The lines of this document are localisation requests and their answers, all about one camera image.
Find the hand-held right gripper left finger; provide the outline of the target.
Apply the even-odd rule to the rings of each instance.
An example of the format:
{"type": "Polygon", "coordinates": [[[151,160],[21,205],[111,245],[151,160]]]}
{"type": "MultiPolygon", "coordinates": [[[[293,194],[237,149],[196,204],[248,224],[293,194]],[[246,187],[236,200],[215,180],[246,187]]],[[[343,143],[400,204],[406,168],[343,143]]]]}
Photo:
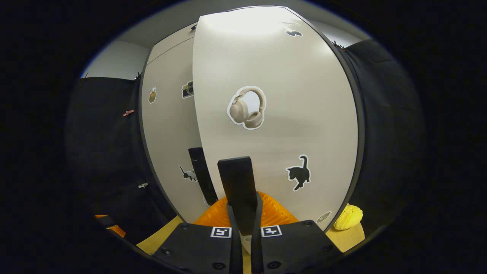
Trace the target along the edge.
{"type": "Polygon", "coordinates": [[[231,201],[226,193],[228,226],[182,222],[156,249],[153,257],[173,274],[242,274],[242,250],[231,201]]]}

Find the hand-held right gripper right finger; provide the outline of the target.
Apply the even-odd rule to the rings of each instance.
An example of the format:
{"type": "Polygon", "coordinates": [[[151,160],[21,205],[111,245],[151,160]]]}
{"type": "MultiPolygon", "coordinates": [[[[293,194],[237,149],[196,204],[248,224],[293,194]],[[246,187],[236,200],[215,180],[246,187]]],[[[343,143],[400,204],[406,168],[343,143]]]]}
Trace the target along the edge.
{"type": "Polygon", "coordinates": [[[251,237],[252,274],[319,274],[343,253],[313,220],[262,226],[259,193],[251,237]]]}

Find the black door handle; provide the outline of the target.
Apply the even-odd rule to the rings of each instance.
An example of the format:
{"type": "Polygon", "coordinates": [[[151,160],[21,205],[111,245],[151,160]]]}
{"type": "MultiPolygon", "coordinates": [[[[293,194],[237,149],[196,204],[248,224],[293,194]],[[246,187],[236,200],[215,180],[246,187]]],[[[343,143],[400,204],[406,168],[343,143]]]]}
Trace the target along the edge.
{"type": "Polygon", "coordinates": [[[221,159],[217,166],[240,234],[251,235],[258,204],[251,158],[221,159]]]}
{"type": "Polygon", "coordinates": [[[188,149],[188,154],[195,171],[197,182],[199,183],[200,189],[205,198],[205,202],[209,206],[212,206],[218,201],[218,197],[208,170],[204,151],[202,147],[194,147],[188,149]]]}

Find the beige cabinet door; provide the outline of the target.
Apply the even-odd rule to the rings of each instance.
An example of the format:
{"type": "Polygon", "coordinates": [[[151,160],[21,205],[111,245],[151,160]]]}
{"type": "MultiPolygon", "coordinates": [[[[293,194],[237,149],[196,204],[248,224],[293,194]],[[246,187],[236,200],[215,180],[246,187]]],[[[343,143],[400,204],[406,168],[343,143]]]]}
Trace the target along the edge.
{"type": "Polygon", "coordinates": [[[193,83],[202,148],[217,197],[217,163],[249,156],[255,187],[324,231],[347,194],[358,157],[351,82],[323,34],[286,7],[199,18],[193,83]]]}
{"type": "Polygon", "coordinates": [[[193,79],[193,44],[189,38],[148,62],[141,102],[153,173],[173,210],[188,223],[208,208],[189,154],[190,148],[202,146],[194,97],[183,94],[193,79]]]}

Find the beige double-door shoe cabinet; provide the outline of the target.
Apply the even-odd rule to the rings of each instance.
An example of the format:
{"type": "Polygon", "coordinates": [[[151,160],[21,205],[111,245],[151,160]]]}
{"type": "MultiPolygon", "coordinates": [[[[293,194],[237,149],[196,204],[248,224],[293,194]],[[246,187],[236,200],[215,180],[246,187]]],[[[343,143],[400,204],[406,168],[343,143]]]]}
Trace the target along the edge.
{"type": "MultiPolygon", "coordinates": [[[[351,82],[351,87],[352,87],[352,92],[353,92],[353,95],[354,95],[354,99],[355,99],[355,96],[357,95],[357,92],[354,90],[353,88],[353,84],[352,84],[352,79],[351,79],[351,72],[348,68],[346,68],[345,64],[344,64],[344,61],[343,61],[343,58],[339,57],[338,56],[338,51],[332,46],[331,42],[329,39],[327,39],[325,36],[324,36],[326,42],[335,50],[335,53],[336,53],[336,56],[338,57],[339,61],[341,62],[342,66],[344,67],[345,69],[345,72],[346,72],[346,75],[348,76],[348,80],[350,80],[351,82]]],[[[146,144],[145,144],[145,137],[144,137],[144,130],[142,128],[142,118],[141,118],[141,102],[142,102],[142,87],[141,87],[141,90],[140,90],[141,94],[140,94],[140,109],[139,109],[139,115],[140,115],[140,120],[141,120],[141,132],[142,132],[142,135],[143,135],[143,144],[144,144],[144,148],[145,148],[145,153],[146,153],[146,144]]],[[[185,96],[193,96],[195,95],[195,91],[194,91],[194,83],[193,83],[193,79],[191,80],[191,82],[187,83],[186,85],[183,86],[183,94],[185,96]]],[[[360,163],[360,157],[361,157],[361,144],[360,144],[360,122],[359,122],[359,108],[360,108],[360,105],[359,103],[357,102],[357,100],[355,99],[355,104],[356,104],[356,107],[357,107],[357,112],[358,112],[358,126],[359,126],[359,146],[358,146],[358,157],[356,159],[356,163],[355,163],[355,171],[354,171],[354,174],[353,174],[353,177],[352,177],[352,186],[353,186],[353,189],[352,191],[349,191],[348,194],[347,194],[347,202],[348,200],[350,199],[351,197],[351,194],[353,193],[354,189],[355,189],[355,184],[356,184],[356,173],[358,172],[359,168],[358,168],[358,164],[360,163]]],[[[151,164],[151,160],[148,158],[148,162],[149,162],[149,165],[150,165],[150,168],[151,168],[151,172],[153,173],[153,167],[152,167],[152,164],[151,164]]],[[[342,205],[339,213],[341,213],[341,210],[344,208],[345,204],[342,205]]]]}

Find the beige cabinet drawer front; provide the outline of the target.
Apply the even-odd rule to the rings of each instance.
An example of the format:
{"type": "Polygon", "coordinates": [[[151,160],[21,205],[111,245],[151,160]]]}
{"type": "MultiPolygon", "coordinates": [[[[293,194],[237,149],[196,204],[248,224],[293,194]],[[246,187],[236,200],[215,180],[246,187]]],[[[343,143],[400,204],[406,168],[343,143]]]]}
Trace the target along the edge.
{"type": "Polygon", "coordinates": [[[180,30],[177,30],[176,32],[171,33],[169,36],[165,37],[164,39],[160,40],[160,42],[153,45],[153,47],[151,48],[151,52],[148,54],[146,64],[149,64],[158,56],[181,44],[182,42],[193,38],[196,30],[190,30],[190,28],[195,24],[197,23],[190,24],[180,30]]]}

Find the black backdrop cloth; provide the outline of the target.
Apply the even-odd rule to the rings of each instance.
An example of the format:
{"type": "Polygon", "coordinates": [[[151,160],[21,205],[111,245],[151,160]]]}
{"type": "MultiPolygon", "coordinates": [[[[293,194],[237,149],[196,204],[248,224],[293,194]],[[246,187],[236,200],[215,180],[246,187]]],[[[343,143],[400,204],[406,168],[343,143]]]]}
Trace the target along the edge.
{"type": "MultiPolygon", "coordinates": [[[[363,98],[366,137],[350,202],[364,210],[365,238],[390,224],[419,183],[426,145],[419,94],[403,66],[373,39],[342,52],[363,98]]],[[[176,212],[150,175],[136,110],[140,80],[78,80],[67,114],[65,144],[73,182],[94,215],[108,215],[137,244],[176,212]],[[138,185],[148,183],[145,188],[138,185]]]]}

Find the yellow plush toy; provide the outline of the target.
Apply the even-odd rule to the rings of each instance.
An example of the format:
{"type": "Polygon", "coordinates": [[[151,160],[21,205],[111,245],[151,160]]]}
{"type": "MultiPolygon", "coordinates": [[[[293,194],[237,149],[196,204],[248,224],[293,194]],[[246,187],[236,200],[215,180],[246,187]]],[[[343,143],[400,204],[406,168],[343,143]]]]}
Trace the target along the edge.
{"type": "Polygon", "coordinates": [[[358,225],[362,218],[363,210],[358,206],[347,204],[339,218],[334,222],[333,227],[338,231],[344,231],[358,225]]]}

